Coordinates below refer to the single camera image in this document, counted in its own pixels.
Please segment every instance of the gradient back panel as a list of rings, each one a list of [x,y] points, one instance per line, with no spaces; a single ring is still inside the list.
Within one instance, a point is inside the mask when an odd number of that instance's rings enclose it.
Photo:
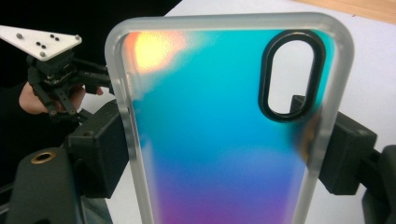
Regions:
[[[259,109],[262,53],[281,30],[143,31],[123,45],[156,224],[291,223],[314,108],[276,122]]]

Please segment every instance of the brass screw hole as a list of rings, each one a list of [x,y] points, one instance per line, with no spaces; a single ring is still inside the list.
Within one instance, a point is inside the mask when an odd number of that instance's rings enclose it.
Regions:
[[[42,152],[42,153],[35,155],[32,158],[31,163],[32,164],[42,164],[44,162],[52,160],[53,158],[55,158],[55,156],[56,156],[56,154],[52,151]]]

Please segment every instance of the finger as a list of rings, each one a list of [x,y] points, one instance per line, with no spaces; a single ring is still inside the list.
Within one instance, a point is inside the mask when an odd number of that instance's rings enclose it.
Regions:
[[[70,101],[72,102],[75,109],[79,109],[82,100],[85,96],[85,89],[81,86],[76,86],[73,88],[72,95],[70,96]]]
[[[98,87],[97,90],[96,90],[96,94],[98,94],[98,95],[103,95],[103,90],[102,90],[102,88]]]

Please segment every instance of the iridescent phone case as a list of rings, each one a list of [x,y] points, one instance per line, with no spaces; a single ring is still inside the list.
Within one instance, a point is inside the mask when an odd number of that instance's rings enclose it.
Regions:
[[[314,60],[303,105],[278,113],[273,59],[294,40]],[[347,29],[317,13],[116,26],[106,62],[143,223],[304,222],[352,58]]]

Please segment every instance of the camera cutout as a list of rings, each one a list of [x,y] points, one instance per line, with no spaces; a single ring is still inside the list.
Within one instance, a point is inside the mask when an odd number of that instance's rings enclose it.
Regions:
[[[295,52],[296,46],[294,45],[296,43],[298,45],[303,44],[303,48],[301,48],[301,46],[299,48],[304,52]],[[311,57],[308,56],[304,58],[304,60],[311,60],[312,62],[312,65],[307,64],[306,71],[309,70],[309,76],[297,76],[297,79],[299,77],[301,78],[301,80],[298,80],[298,85],[300,86],[290,90],[288,86],[292,85],[293,80],[296,79],[295,77],[290,77],[292,74],[289,72],[287,74],[282,74],[280,71],[279,73],[279,68],[292,66],[292,64],[282,63],[282,58],[277,57],[276,53],[278,51],[290,49],[292,50],[290,55],[293,53],[297,53],[298,55],[302,53],[306,55],[306,53],[310,51],[310,49],[306,47],[310,47],[313,52]],[[325,58],[326,52],[323,42],[319,36],[312,31],[284,31],[274,37],[265,48],[262,55],[262,75],[259,90],[259,107],[262,113],[269,119],[281,122],[292,121],[303,117],[315,103]],[[282,82],[289,82],[289,85],[282,85]],[[301,88],[305,88],[305,90],[302,90],[304,93],[301,93],[301,90],[294,92]],[[285,109],[284,104],[289,104],[290,108],[291,97],[295,94],[305,95],[305,100],[299,108],[289,112],[288,109]]]

